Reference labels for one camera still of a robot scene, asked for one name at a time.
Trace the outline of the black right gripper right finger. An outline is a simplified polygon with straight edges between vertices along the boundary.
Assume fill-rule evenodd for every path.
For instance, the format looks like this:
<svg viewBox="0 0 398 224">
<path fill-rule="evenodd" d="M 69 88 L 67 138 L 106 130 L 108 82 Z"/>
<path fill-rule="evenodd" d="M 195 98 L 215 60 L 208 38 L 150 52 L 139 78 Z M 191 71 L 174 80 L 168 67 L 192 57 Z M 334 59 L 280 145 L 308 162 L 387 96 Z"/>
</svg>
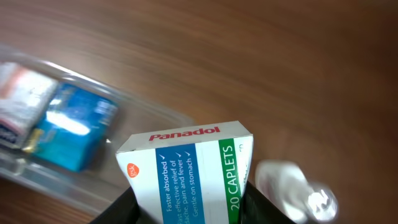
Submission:
<svg viewBox="0 0 398 224">
<path fill-rule="evenodd" d="M 239 224 L 295 224 L 248 182 L 240 202 Z"/>
</svg>

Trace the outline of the blue VapoDrops box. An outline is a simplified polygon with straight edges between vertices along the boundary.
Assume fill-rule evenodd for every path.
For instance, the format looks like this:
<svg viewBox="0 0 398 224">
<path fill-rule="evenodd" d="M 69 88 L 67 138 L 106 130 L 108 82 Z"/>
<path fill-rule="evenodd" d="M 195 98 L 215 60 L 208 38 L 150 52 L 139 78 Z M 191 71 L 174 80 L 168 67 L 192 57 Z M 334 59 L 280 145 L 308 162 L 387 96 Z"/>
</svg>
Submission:
<svg viewBox="0 0 398 224">
<path fill-rule="evenodd" d="M 117 112 L 108 98 L 61 83 L 22 150 L 79 172 L 91 162 Z"/>
</svg>

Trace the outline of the white Panadol caplets box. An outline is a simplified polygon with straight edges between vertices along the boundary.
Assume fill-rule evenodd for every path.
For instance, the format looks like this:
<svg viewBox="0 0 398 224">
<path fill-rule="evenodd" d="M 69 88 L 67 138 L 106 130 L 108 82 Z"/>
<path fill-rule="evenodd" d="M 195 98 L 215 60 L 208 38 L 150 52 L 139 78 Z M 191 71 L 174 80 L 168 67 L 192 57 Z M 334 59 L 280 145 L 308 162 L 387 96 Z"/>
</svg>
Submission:
<svg viewBox="0 0 398 224">
<path fill-rule="evenodd" d="M 239 223 L 253 135 L 239 122 L 133 134 L 116 159 L 153 223 Z"/>
</svg>

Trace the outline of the white Hansaplast plaster box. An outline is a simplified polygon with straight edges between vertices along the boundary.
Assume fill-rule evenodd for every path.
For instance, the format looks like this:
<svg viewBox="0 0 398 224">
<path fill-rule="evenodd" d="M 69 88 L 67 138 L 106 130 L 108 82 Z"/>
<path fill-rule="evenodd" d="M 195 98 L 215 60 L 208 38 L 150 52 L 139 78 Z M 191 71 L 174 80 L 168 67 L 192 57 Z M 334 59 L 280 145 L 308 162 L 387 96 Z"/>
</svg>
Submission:
<svg viewBox="0 0 398 224">
<path fill-rule="evenodd" d="M 23 145 L 57 87 L 54 78 L 18 63 L 1 63 L 1 146 Z"/>
</svg>

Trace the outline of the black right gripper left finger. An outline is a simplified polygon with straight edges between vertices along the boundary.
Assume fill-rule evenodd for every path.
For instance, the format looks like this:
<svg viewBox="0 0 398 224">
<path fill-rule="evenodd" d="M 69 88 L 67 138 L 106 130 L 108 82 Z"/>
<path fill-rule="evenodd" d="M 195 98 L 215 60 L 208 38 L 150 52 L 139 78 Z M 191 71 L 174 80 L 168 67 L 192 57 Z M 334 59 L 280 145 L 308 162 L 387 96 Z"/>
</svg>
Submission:
<svg viewBox="0 0 398 224">
<path fill-rule="evenodd" d="M 90 224 L 136 224 L 140 217 L 133 189 L 129 187 Z"/>
</svg>

